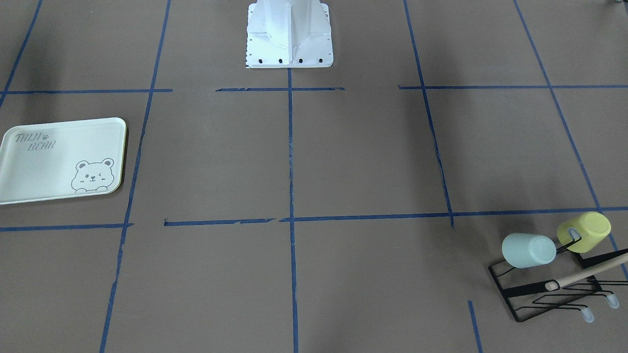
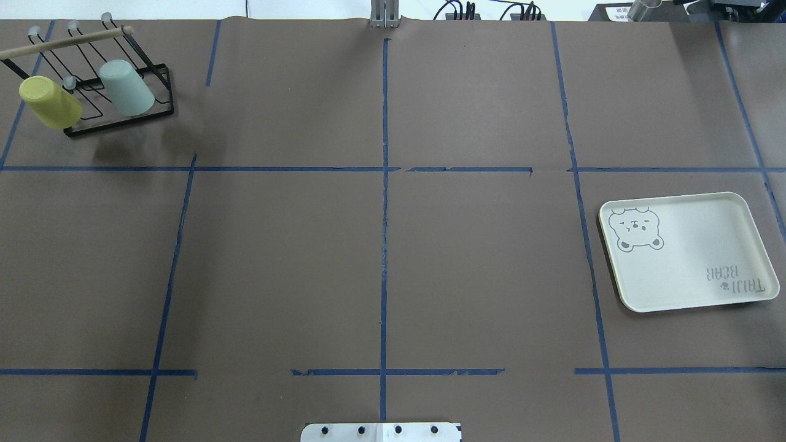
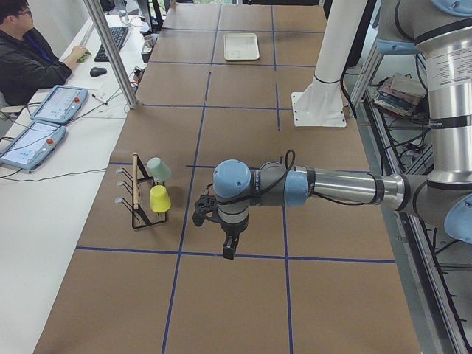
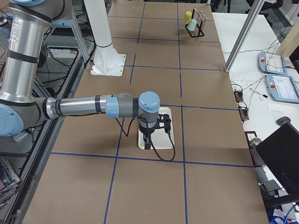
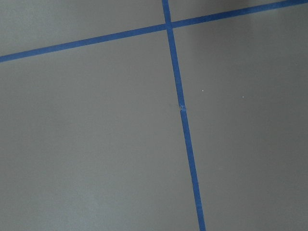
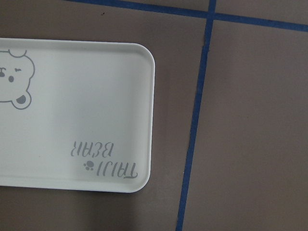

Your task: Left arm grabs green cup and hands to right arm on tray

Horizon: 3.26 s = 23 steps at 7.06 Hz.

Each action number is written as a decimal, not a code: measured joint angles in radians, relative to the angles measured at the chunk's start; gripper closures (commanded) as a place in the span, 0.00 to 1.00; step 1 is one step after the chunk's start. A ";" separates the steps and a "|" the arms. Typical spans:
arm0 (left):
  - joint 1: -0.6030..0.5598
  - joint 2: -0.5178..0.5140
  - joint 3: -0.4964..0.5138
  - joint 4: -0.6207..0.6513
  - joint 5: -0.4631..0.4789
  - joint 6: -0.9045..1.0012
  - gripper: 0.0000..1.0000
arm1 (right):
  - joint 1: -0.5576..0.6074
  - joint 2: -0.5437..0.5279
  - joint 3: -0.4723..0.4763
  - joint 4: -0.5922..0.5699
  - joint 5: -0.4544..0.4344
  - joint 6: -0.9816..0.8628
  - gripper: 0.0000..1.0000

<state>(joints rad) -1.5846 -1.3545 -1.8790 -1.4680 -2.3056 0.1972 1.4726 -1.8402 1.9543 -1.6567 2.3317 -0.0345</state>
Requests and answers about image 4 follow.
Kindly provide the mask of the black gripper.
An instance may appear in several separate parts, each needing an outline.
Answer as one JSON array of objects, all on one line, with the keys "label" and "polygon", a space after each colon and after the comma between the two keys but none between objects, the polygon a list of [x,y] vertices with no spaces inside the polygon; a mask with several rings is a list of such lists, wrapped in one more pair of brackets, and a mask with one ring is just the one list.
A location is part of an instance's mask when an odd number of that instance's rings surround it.
[{"label": "black gripper", "polygon": [[139,130],[143,134],[144,140],[144,149],[151,149],[150,135],[155,131],[156,126],[154,127],[143,127],[139,125]]}]

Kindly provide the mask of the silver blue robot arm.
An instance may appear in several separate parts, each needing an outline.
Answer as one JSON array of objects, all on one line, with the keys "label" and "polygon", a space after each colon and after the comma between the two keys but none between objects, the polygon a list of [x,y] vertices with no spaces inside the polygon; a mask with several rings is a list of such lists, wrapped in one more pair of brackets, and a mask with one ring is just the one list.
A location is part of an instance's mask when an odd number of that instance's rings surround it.
[{"label": "silver blue robot arm", "polygon": [[0,89],[1,136],[19,134],[40,121],[94,114],[138,120],[145,140],[149,140],[151,134],[160,128],[160,98],[152,91],[146,91],[137,98],[129,93],[89,98],[33,97],[44,31],[55,21],[72,25],[72,2],[12,0],[9,7],[14,17]]}]

